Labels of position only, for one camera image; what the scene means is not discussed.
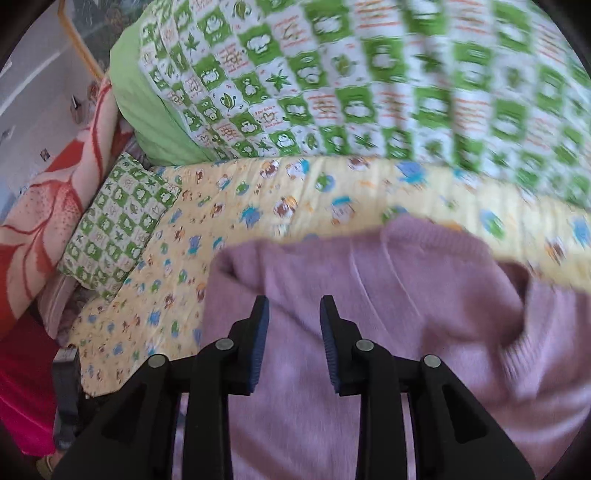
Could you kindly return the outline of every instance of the bedding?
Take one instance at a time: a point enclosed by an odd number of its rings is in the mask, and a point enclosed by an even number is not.
[[[591,80],[530,0],[157,0],[112,77],[158,163],[380,155],[589,206]]]
[[[112,299],[179,192],[128,153],[121,154],[80,219],[58,269]]]
[[[70,334],[88,393],[116,390],[154,353],[195,354],[213,256],[254,238],[344,235],[411,213],[473,233],[498,260],[591,292],[584,210],[463,170],[383,158],[283,157],[158,172],[183,192],[113,301],[87,304]]]

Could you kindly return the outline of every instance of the metal bolt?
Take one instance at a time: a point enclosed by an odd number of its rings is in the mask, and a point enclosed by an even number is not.
[[[152,368],[160,368],[165,363],[166,363],[166,357],[164,355],[161,355],[160,353],[157,353],[156,355],[152,355],[150,358],[148,358],[148,365],[151,366]]]
[[[427,355],[423,361],[425,365],[431,368],[437,368],[441,365],[441,359],[437,355]]]
[[[373,350],[374,343],[371,340],[366,340],[365,338],[362,338],[361,340],[357,340],[355,346],[362,352],[369,352]]]
[[[234,346],[234,342],[230,338],[220,338],[216,342],[216,348],[218,350],[230,350]]]

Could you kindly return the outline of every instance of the pillow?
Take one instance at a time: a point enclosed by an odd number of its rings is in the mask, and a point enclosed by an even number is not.
[[[179,192],[123,153],[82,216],[58,269],[112,299]]]

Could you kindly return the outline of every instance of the pink sweater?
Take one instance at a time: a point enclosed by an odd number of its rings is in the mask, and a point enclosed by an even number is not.
[[[472,235],[404,215],[353,237],[228,248],[212,264],[202,344],[246,318],[257,294],[271,321],[255,393],[230,399],[236,478],[355,477],[359,400],[330,385],[326,294],[393,355],[443,358],[538,478],[589,414],[589,297],[498,264]]]

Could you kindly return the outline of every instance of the bed sheet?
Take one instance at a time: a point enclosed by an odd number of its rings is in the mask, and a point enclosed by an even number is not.
[[[211,259],[254,238],[344,235],[408,212],[477,235],[499,260],[591,291],[584,210],[464,171],[380,158],[284,157],[160,173],[182,185],[182,194],[115,299],[90,302],[70,335],[91,394],[119,388],[154,353],[196,354]]]

